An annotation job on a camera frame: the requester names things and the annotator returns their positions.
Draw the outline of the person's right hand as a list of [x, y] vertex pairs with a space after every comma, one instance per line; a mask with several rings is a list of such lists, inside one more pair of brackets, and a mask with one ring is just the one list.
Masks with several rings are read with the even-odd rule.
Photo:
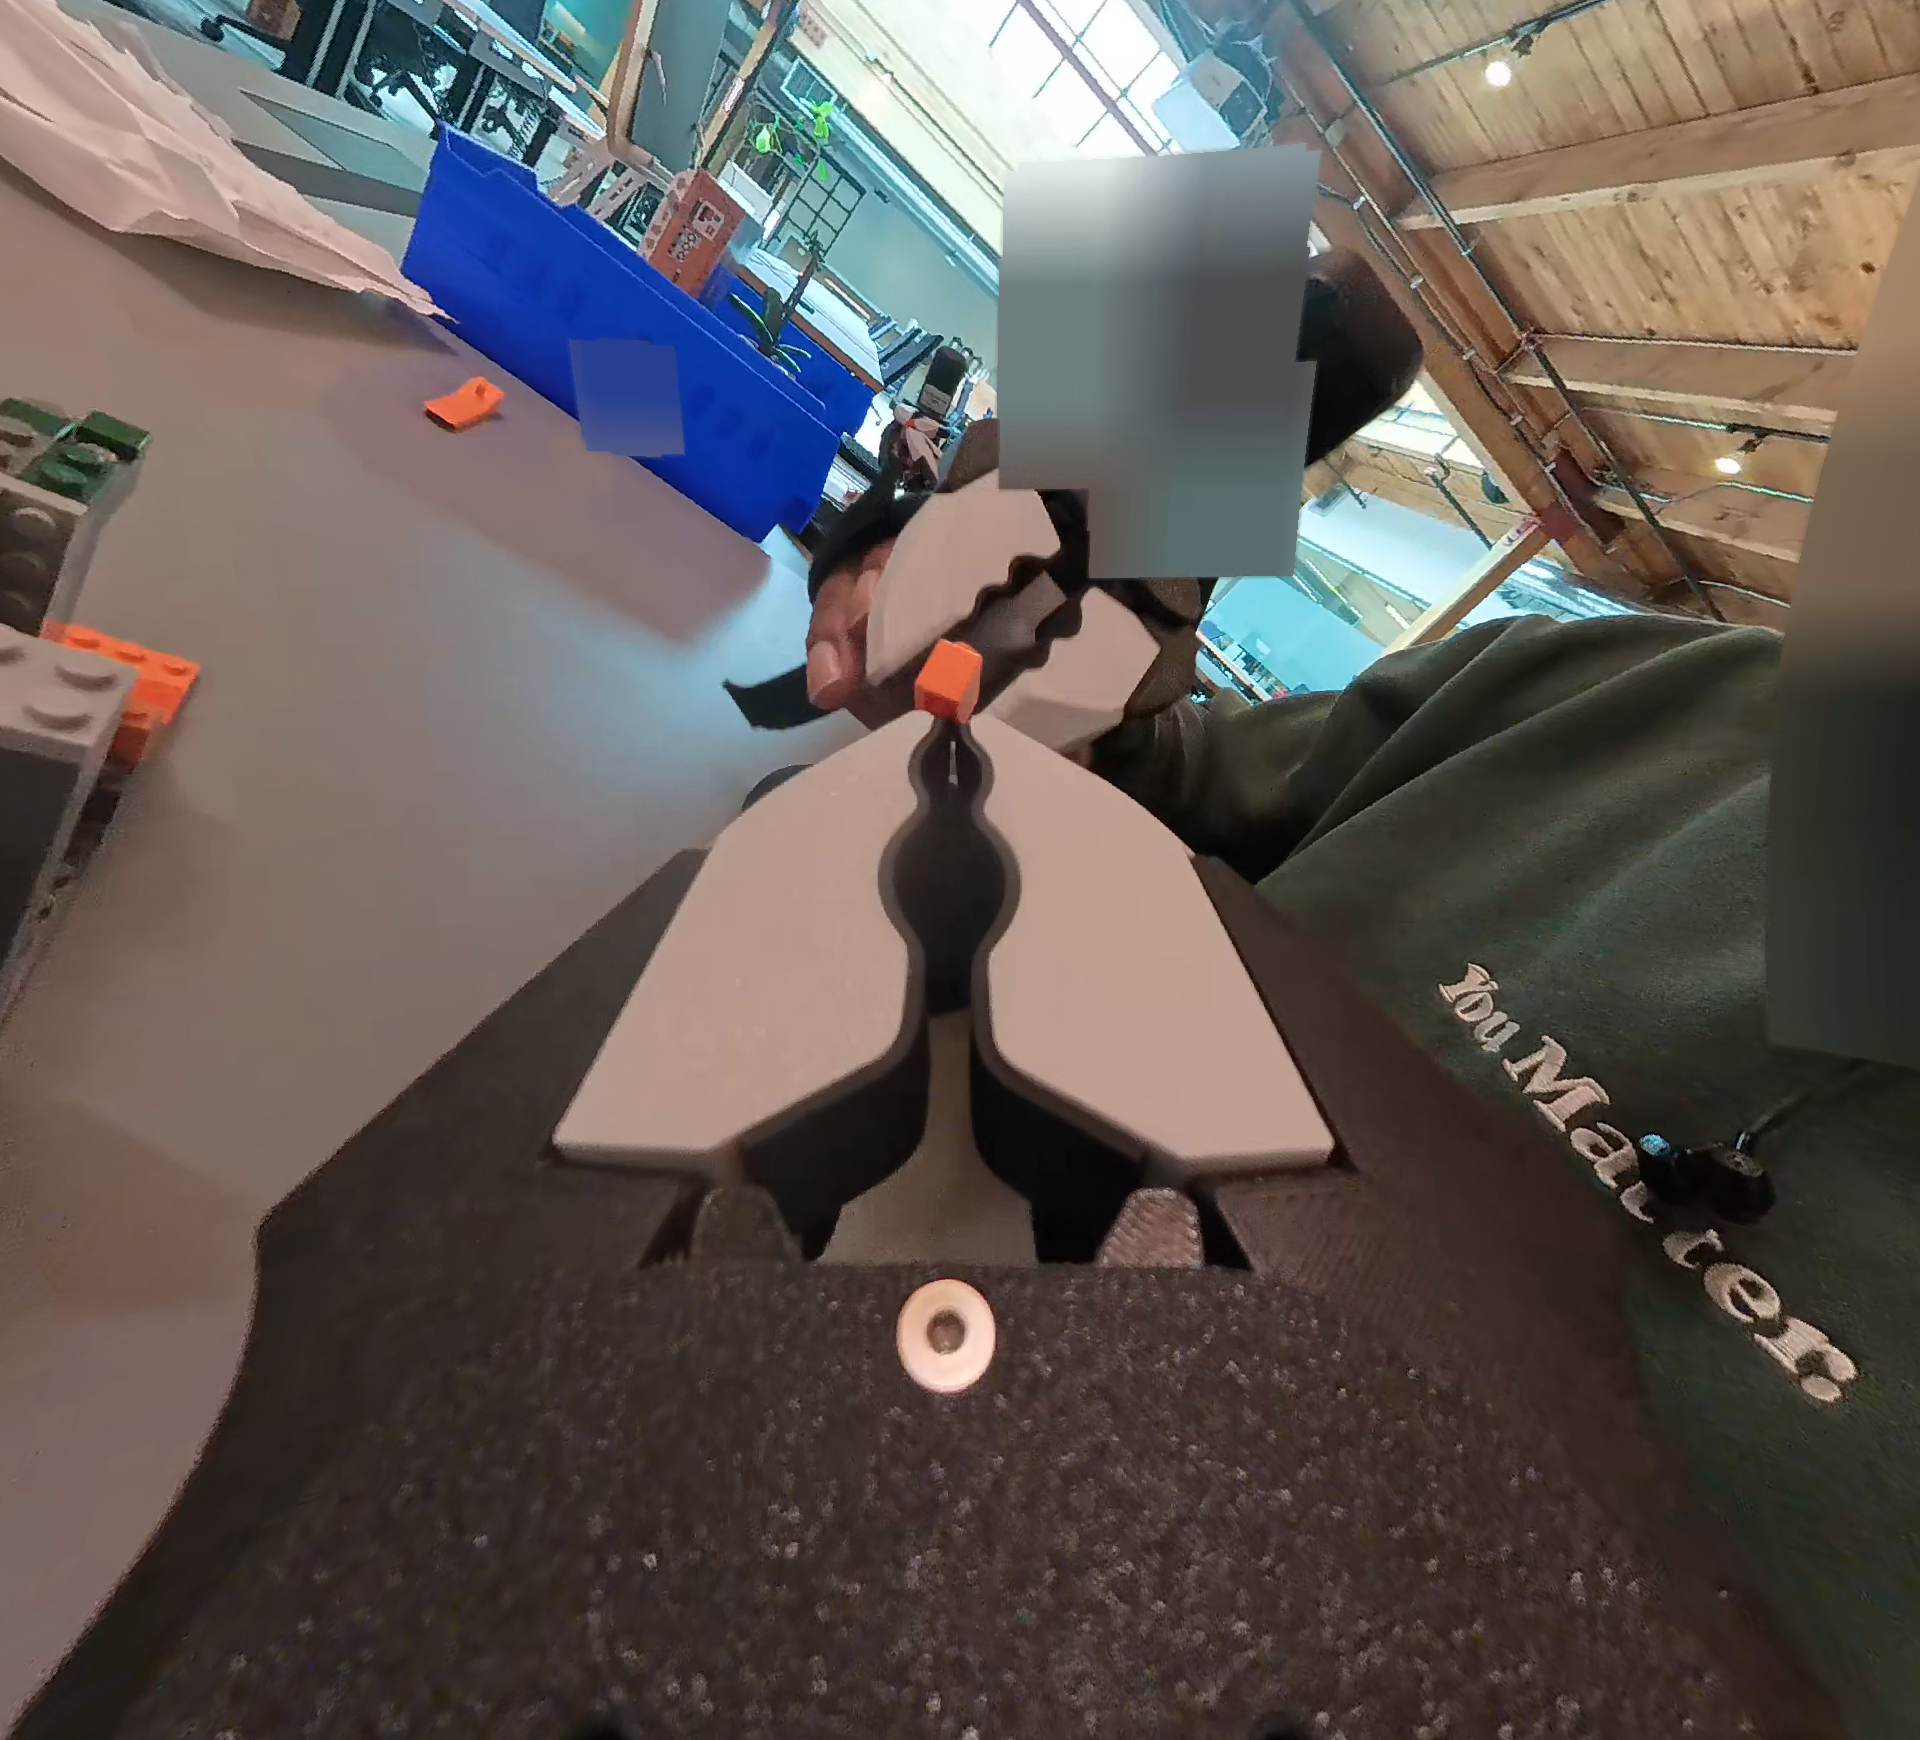
[[868, 673], [868, 628], [880, 576], [902, 531], [931, 493], [876, 483], [821, 531], [811, 552], [811, 620], [804, 689], [821, 715], [848, 715], [880, 728], [912, 710], [912, 676], [876, 683]]

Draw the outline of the black clip microphone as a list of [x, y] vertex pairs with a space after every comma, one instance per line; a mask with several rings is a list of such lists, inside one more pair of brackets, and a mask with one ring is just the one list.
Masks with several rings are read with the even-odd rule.
[[1634, 1139], [1638, 1178], [1648, 1196], [1675, 1210], [1748, 1226], [1774, 1209], [1777, 1187], [1753, 1150], [1753, 1136], [1682, 1144], [1650, 1130]]

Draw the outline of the grey tan lego building model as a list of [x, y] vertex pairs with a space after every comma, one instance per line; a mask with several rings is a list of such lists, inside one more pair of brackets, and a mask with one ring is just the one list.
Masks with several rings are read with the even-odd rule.
[[188, 657], [80, 622], [85, 581], [149, 445], [109, 412], [3, 403], [4, 1016], [200, 678]]

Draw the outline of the blue plastic bin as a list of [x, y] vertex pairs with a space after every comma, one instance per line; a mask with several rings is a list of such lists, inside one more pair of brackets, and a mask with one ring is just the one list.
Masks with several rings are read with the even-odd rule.
[[[570, 414], [589, 451], [643, 463], [751, 543], [815, 519], [842, 440], [829, 410], [517, 158], [440, 122], [400, 269], [460, 341]], [[674, 454], [609, 440], [610, 417], [641, 405], [641, 380], [614, 374], [641, 347], [674, 358]]]

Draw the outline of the white crumpled paper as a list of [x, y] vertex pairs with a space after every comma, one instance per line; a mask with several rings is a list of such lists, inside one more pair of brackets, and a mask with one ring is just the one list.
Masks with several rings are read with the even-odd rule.
[[167, 75], [56, 0], [3, 0], [3, 154], [110, 235], [443, 317], [387, 248], [263, 171]]

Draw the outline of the orange cardboard box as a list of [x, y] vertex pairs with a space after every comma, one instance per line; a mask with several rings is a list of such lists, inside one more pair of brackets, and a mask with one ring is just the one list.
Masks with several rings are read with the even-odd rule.
[[702, 303], [746, 216], [710, 171], [683, 171], [662, 192], [638, 255], [668, 286]]

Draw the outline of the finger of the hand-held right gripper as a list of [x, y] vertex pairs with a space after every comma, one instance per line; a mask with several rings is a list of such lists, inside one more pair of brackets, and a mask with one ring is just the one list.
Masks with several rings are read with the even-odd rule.
[[940, 643], [981, 657], [982, 698], [1083, 698], [1080, 496], [970, 485], [915, 514], [876, 581], [870, 687], [911, 698]]
[[1102, 589], [1078, 597], [1075, 619], [1075, 628], [1046, 641], [1040, 661], [1017, 673], [982, 712], [1065, 758], [1085, 754], [1123, 724], [1160, 655], [1141, 617]]

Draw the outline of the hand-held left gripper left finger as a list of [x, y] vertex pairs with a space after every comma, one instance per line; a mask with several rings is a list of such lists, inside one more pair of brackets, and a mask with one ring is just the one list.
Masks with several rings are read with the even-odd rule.
[[924, 809], [933, 731], [892, 723], [708, 847], [554, 1129], [560, 1159], [757, 1187], [804, 1241], [904, 1167], [928, 1119], [928, 1013], [882, 875]]

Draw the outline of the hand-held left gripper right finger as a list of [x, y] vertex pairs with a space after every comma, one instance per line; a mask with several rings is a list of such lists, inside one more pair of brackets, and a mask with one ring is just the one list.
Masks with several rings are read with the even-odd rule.
[[1329, 1169], [1336, 1134], [1189, 844], [1013, 726], [973, 749], [1006, 887], [973, 973], [973, 1136], [1037, 1245], [1098, 1249], [1141, 1191]]

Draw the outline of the white ceiling device box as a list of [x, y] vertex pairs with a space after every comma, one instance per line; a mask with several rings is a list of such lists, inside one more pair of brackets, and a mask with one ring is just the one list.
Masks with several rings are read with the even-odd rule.
[[1152, 115], [1173, 148], [1198, 154], [1267, 144], [1279, 107], [1275, 68], [1261, 45], [1222, 40], [1176, 72]]

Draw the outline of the green potted plant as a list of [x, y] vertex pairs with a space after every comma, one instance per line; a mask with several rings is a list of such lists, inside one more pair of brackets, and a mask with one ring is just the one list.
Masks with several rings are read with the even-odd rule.
[[878, 376], [868, 309], [829, 269], [865, 198], [865, 186], [834, 158], [831, 103], [803, 101], [798, 113], [755, 99], [723, 174], [746, 211], [725, 265], [723, 317], [748, 336], [780, 317], [780, 343], [794, 364], [818, 353], [854, 380]]

